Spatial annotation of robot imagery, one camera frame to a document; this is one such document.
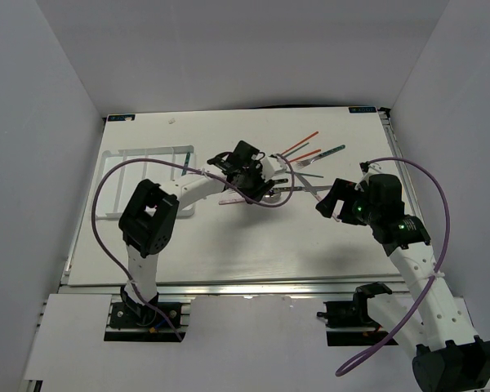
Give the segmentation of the right blue corner label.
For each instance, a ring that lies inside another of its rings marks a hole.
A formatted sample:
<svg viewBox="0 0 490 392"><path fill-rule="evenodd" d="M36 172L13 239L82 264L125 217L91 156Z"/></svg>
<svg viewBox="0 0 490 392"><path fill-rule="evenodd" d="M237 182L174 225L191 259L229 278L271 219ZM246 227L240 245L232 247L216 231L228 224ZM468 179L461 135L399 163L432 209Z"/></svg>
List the right blue corner label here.
<svg viewBox="0 0 490 392"><path fill-rule="evenodd" d="M372 114L377 112L374 106L350 106L348 110L351 114Z"/></svg>

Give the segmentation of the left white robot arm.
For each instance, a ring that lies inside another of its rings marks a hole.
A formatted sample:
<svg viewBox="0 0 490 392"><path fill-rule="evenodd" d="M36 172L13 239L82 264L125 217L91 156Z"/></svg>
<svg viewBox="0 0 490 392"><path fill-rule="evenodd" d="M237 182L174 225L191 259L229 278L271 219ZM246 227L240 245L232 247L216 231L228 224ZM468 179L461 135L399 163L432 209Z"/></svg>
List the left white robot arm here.
<svg viewBox="0 0 490 392"><path fill-rule="evenodd" d="M140 326L155 319L158 254L172 238L178 212L231 186L259 202L274 187L274 178L287 171L283 158L265 156L241 140L233 152L220 153L177 180L141 181L118 222L131 275L121 291L128 316Z"/></svg>

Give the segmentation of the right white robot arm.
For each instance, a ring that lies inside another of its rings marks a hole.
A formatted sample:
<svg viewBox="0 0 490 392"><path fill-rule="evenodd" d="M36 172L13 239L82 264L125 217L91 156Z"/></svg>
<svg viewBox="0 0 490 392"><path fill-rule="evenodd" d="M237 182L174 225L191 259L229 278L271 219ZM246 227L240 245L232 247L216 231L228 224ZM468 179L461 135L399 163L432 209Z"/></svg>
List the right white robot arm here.
<svg viewBox="0 0 490 392"><path fill-rule="evenodd" d="M423 391L481 390L490 381L490 341L483 340L460 311L440 270L445 253L434 255L431 238L417 216L405 212L400 179L380 173L373 159L361 163L359 182L335 179L317 211L348 225L367 226L398 270L413 299L406 308L384 283L355 289L349 302L317 315L328 327L382 327L386 336L336 370L344 376L395 341L412 360Z"/></svg>

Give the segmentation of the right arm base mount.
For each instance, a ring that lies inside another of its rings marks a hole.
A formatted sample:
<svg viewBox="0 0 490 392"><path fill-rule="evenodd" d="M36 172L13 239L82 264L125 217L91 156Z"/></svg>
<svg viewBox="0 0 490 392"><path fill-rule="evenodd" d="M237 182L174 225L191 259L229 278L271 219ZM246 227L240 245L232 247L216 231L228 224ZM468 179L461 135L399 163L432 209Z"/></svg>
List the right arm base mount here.
<svg viewBox="0 0 490 392"><path fill-rule="evenodd" d="M316 313L326 327L329 347L372 346L387 336L387 331L376 322L363 321L353 301L327 301L324 310Z"/></svg>

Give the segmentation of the pink handled knife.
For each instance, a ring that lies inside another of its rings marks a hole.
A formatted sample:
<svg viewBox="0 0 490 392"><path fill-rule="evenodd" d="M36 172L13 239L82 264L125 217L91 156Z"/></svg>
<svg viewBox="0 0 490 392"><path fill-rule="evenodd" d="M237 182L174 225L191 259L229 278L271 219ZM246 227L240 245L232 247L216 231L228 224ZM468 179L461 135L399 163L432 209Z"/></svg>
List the pink handled knife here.
<svg viewBox="0 0 490 392"><path fill-rule="evenodd" d="M329 190L331 188L330 185L313 186L311 183L307 181L306 178L302 176L296 176L296 178L301 182L302 186L305 188L305 191L311 193L318 202L322 200L321 196L319 195L319 192Z"/></svg>

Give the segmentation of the pink handled spoon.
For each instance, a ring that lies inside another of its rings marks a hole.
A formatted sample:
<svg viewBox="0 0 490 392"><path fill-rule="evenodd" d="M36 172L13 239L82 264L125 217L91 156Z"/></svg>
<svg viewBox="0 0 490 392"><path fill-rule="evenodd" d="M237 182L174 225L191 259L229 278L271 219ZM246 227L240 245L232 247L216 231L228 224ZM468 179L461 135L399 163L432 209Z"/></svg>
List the pink handled spoon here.
<svg viewBox="0 0 490 392"><path fill-rule="evenodd" d="M278 203L281 200L281 194L280 193L267 193L261 200L261 203L266 203L266 204L275 204ZM246 200L239 196L236 193L228 193L228 194L223 194L221 197L220 201L218 202L219 205L231 205L231 204L238 204L238 203L245 203Z"/></svg>

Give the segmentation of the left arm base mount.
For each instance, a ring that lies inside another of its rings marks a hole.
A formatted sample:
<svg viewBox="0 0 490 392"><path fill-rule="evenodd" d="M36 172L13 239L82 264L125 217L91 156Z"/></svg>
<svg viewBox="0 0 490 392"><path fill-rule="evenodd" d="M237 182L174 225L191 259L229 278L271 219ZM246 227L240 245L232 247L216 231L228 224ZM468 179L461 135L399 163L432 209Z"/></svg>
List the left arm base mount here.
<svg viewBox="0 0 490 392"><path fill-rule="evenodd" d="M171 321L181 338L189 323L187 305L181 302L161 302L154 298L151 303ZM144 307L139 316L121 299L111 301L105 326L104 341L137 343L179 343L178 336L167 320L154 310Z"/></svg>

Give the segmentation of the lower green chopstick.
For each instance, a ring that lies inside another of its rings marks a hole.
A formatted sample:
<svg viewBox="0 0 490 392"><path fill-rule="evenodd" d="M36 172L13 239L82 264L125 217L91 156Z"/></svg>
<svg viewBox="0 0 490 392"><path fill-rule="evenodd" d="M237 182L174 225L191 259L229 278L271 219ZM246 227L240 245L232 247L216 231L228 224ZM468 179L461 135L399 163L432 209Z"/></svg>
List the lower green chopstick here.
<svg viewBox="0 0 490 392"><path fill-rule="evenodd" d="M317 174L311 174L311 173L301 173L301 172L293 172L294 176L302 176L302 177L310 177L310 178L318 178L318 179L323 179L324 176L322 175L317 175Z"/></svg>

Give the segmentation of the long orange chopstick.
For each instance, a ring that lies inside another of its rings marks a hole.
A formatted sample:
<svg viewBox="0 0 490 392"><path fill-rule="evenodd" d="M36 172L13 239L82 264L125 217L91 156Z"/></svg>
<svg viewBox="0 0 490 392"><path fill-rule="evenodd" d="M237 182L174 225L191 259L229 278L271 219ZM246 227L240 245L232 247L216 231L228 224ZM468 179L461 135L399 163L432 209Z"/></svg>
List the long orange chopstick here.
<svg viewBox="0 0 490 392"><path fill-rule="evenodd" d="M293 151L294 149L296 149L297 147L299 147L300 145L303 145L305 142L307 142L308 140L310 140L311 138L317 136L319 134L319 131L315 131L313 133L311 133L310 135L306 136L305 138L303 138L302 140L298 141L297 143L295 143L293 146L289 147L288 149L285 149L281 155L286 155L288 154L289 152Z"/></svg>

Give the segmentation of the green handled fork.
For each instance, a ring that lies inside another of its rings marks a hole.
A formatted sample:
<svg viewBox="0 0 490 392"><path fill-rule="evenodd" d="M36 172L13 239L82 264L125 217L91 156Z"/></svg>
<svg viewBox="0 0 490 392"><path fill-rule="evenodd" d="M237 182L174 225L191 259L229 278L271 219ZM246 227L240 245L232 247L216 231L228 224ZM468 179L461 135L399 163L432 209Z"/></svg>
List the green handled fork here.
<svg viewBox="0 0 490 392"><path fill-rule="evenodd" d="M327 150L327 151L322 152L320 154L317 154L317 155L313 156L312 158L307 158L307 159L304 159L304 160L301 160L301 161L297 161L295 163L295 166L298 169L307 167L310 164L312 164L314 162L317 162L320 159L326 158L326 157L328 157L330 155L333 155L335 153L338 153L338 152L340 152L340 151L342 151L344 149L345 149L345 145L339 145L339 146L337 146L337 147L335 147L333 149L330 149L330 150Z"/></svg>

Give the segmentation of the short orange chopstick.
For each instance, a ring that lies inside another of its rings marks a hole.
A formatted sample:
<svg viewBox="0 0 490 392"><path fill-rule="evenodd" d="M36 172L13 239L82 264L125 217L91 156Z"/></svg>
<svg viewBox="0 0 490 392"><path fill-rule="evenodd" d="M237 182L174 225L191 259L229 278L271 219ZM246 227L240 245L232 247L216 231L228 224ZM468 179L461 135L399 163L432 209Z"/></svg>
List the short orange chopstick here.
<svg viewBox="0 0 490 392"><path fill-rule="evenodd" d="M303 155L301 155L301 156L299 156L299 157L293 158L293 159L291 159L289 162L290 162L290 163L299 162L299 161L301 161L301 160L304 160L305 158L308 158L308 157L313 157L313 156L315 156L316 154L321 153L321 151L322 151L321 149L316 149L316 150L313 150L313 151L311 151L311 152L309 152L309 153L307 153L307 154L303 154Z"/></svg>

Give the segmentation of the green handled spoon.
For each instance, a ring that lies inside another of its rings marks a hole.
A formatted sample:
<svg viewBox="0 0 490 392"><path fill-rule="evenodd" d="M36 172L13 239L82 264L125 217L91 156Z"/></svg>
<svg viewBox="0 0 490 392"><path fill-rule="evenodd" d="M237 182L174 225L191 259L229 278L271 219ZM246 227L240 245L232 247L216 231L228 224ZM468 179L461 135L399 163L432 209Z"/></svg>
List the green handled spoon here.
<svg viewBox="0 0 490 392"><path fill-rule="evenodd" d="M184 169L186 169L189 166L190 157L191 157L191 153L187 153L185 155Z"/></svg>

